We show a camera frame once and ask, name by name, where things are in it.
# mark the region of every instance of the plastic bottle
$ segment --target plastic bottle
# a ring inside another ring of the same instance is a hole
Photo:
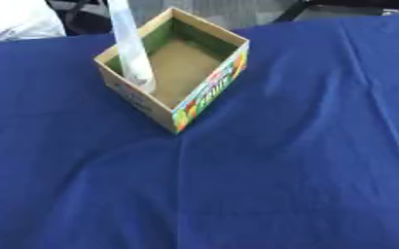
[[[142,39],[137,33],[128,1],[108,2],[124,77],[143,91],[151,93],[156,88],[156,81]]]

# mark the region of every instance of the cardboard box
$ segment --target cardboard box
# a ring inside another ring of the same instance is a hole
[[[116,46],[95,58],[107,87],[178,133],[245,69],[249,41],[205,19],[170,8],[139,28],[157,88],[122,77]]]

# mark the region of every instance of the white sleeve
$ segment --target white sleeve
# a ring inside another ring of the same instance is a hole
[[[0,0],[0,41],[64,36],[45,0]]]

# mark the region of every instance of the floor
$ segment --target floor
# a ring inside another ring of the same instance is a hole
[[[69,9],[73,0],[50,0],[58,8]],[[138,25],[169,6],[176,6],[227,28],[240,28],[268,23],[297,0],[128,0]],[[105,8],[88,5],[90,12],[107,16]],[[350,10],[306,11],[300,18],[330,18],[359,15]]]

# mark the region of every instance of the blue tablecloth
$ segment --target blue tablecloth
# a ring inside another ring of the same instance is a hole
[[[240,34],[179,136],[103,86],[110,35],[0,43],[0,248],[399,249],[399,16]]]

